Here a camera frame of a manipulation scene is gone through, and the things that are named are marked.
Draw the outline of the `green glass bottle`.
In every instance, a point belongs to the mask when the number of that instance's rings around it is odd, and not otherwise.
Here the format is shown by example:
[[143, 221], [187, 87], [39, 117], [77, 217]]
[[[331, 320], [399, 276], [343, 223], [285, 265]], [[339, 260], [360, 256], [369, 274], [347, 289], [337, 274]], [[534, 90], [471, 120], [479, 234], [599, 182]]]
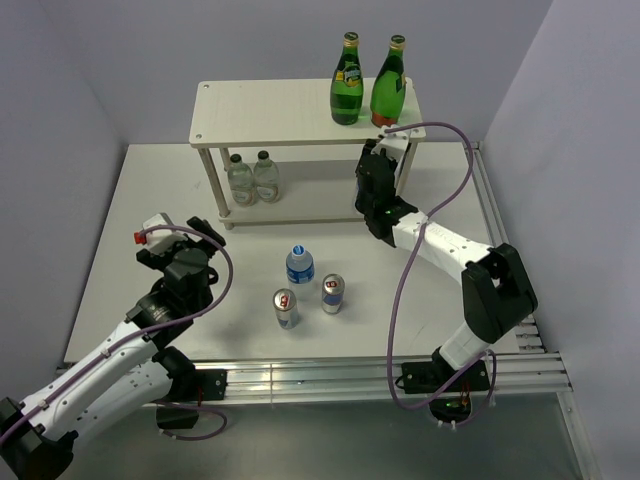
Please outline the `green glass bottle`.
[[403, 110], [406, 78], [403, 54], [406, 38], [393, 35], [385, 61], [375, 79], [371, 99], [371, 121], [376, 127], [396, 124]]
[[358, 47], [359, 35], [346, 32], [330, 87], [331, 116], [339, 125], [356, 123], [362, 107], [364, 85]]

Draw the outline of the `silver energy drink can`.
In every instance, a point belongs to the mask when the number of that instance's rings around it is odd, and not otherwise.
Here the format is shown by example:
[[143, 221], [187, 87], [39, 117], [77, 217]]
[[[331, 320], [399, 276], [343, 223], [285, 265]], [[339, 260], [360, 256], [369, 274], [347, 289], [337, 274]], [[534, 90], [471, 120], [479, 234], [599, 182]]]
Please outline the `silver energy drink can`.
[[345, 281], [339, 274], [324, 277], [322, 287], [322, 309], [327, 314], [337, 314], [343, 304]]
[[273, 295], [273, 305], [278, 324], [283, 329], [294, 328], [299, 321], [297, 298], [286, 288], [277, 290]]

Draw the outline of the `water bottle blue cap front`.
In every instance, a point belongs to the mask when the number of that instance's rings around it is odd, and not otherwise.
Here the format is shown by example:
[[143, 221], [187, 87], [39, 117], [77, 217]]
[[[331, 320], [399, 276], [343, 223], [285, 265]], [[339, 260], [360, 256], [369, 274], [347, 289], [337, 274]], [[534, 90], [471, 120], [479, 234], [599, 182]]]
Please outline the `water bottle blue cap front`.
[[295, 245], [286, 257], [286, 275], [290, 289], [299, 299], [308, 299], [314, 291], [315, 264], [303, 245]]

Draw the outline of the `water bottle blue cap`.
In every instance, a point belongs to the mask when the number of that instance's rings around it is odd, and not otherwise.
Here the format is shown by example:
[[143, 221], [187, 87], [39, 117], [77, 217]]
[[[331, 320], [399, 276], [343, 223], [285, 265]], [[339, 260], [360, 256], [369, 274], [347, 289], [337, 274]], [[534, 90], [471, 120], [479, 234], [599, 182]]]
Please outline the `water bottle blue cap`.
[[359, 182], [356, 182], [356, 189], [355, 189], [355, 198], [354, 198], [354, 207], [355, 209], [362, 213], [362, 207], [361, 207], [361, 191], [360, 191], [360, 184]]
[[303, 245], [295, 245], [286, 257], [286, 275], [290, 289], [299, 299], [308, 299], [314, 291], [315, 264]]

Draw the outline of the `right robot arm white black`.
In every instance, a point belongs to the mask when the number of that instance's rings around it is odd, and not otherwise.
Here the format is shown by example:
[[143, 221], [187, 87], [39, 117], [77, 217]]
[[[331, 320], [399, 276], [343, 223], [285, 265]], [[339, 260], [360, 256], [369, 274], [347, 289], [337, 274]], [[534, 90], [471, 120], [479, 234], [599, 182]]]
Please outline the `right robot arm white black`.
[[463, 323], [432, 354], [425, 379], [432, 387], [457, 388], [468, 364], [532, 314], [538, 299], [515, 247], [463, 237], [429, 219], [396, 192], [395, 173], [406, 140], [366, 141], [355, 174], [356, 210], [374, 237], [421, 257], [461, 286]]

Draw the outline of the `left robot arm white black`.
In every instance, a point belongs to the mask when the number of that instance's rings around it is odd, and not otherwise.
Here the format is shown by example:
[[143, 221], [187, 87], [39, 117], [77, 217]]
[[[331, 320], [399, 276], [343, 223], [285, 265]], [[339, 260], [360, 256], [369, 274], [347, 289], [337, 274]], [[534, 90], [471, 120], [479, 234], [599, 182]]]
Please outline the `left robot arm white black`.
[[160, 273], [107, 338], [63, 375], [21, 401], [1, 402], [1, 457], [19, 479], [56, 479], [75, 449], [149, 402], [202, 397], [202, 378], [173, 341], [218, 304], [209, 262], [226, 245], [204, 219], [186, 226], [160, 213], [134, 241], [136, 260]]

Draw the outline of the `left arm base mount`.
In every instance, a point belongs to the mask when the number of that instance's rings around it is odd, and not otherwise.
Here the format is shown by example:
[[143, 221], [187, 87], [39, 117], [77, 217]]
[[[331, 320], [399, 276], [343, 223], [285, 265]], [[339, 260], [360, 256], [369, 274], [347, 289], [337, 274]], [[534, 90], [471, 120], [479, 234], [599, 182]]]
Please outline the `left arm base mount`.
[[227, 371], [212, 372], [194, 370], [173, 380], [169, 393], [161, 401], [174, 406], [158, 406], [156, 425], [161, 430], [191, 430], [200, 419], [200, 408], [206, 401], [224, 399], [227, 386]]

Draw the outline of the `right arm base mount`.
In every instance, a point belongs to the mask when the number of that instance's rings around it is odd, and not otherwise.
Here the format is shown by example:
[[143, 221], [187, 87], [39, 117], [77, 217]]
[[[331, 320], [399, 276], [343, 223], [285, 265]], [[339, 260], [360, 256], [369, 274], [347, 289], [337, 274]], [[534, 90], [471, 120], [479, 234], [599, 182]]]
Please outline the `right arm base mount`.
[[[432, 397], [453, 375], [447, 365], [439, 366], [434, 361], [405, 362], [401, 364], [402, 375], [395, 381], [405, 394], [426, 394]], [[428, 405], [429, 413], [440, 427], [455, 428], [469, 420], [474, 412], [473, 394], [487, 393], [491, 402], [495, 387], [495, 374], [483, 360], [476, 361], [467, 371], [447, 387], [444, 393]]]

